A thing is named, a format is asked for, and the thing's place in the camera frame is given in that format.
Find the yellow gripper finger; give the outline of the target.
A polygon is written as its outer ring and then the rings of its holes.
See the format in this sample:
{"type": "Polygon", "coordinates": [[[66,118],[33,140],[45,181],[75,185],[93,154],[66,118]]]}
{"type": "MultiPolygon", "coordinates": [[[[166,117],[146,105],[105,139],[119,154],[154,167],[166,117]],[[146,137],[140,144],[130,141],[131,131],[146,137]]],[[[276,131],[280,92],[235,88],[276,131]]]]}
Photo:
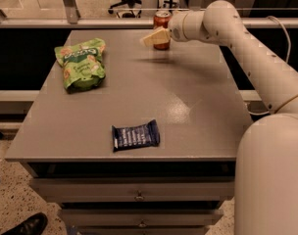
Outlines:
{"type": "Polygon", "coordinates": [[[167,44],[171,40],[170,31],[167,28],[159,26],[155,28],[151,33],[142,37],[140,43],[146,47],[167,44]]]}

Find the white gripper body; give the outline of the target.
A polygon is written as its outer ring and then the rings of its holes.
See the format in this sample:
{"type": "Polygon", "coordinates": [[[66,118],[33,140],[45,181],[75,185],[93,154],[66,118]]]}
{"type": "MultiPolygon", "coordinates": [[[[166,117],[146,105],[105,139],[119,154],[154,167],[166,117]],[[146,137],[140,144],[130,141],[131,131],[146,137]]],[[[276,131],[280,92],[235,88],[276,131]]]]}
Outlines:
{"type": "Polygon", "coordinates": [[[168,23],[171,39],[177,42],[198,40],[209,42],[210,35],[203,26],[203,11],[184,11],[173,14],[168,23]]]}

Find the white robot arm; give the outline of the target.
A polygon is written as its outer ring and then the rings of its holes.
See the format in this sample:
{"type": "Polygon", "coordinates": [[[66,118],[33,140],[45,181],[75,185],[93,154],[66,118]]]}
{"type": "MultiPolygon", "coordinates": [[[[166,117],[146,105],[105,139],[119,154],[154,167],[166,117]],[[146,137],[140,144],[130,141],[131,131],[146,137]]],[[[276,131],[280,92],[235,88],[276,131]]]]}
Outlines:
{"type": "Polygon", "coordinates": [[[224,0],[174,14],[141,43],[171,39],[228,47],[270,112],[245,131],[238,147],[234,235],[298,235],[298,72],[253,36],[224,0]]]}

